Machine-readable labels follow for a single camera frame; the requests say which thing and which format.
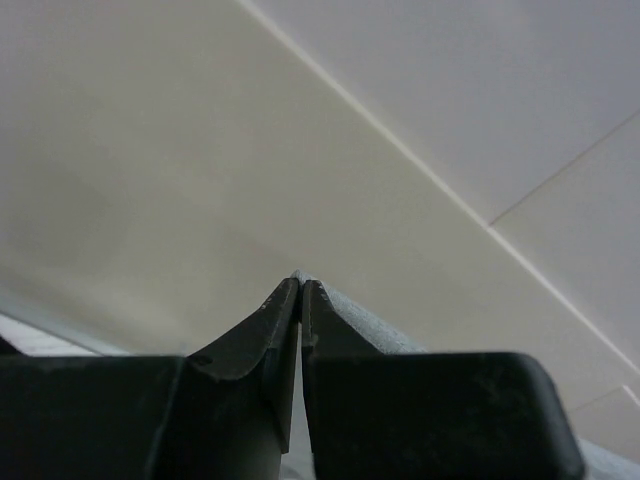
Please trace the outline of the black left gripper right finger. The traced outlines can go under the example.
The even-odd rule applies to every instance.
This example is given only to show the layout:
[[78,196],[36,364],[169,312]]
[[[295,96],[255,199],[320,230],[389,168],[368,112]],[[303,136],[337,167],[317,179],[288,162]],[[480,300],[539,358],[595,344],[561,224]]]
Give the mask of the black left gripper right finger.
[[302,378],[320,479],[581,479],[556,387],[513,352],[386,353],[302,293]]

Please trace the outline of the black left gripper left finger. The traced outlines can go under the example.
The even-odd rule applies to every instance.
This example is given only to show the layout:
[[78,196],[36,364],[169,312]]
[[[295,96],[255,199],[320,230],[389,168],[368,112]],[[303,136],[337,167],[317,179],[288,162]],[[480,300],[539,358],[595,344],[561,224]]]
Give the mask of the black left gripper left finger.
[[275,479],[289,449],[299,283],[188,356],[1,345],[5,479]]

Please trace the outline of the grey tank top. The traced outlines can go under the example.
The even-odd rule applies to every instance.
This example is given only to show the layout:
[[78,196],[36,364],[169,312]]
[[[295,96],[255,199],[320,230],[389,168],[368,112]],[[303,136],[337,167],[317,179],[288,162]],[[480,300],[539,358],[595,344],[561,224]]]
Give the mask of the grey tank top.
[[[402,331],[358,305],[346,295],[323,285],[334,309],[358,333],[385,353],[424,353],[426,349]],[[637,479],[639,464],[589,441],[579,441],[588,467],[589,479]],[[281,479],[313,479],[315,477],[307,415],[303,395],[301,357],[296,357],[289,452],[282,457]]]

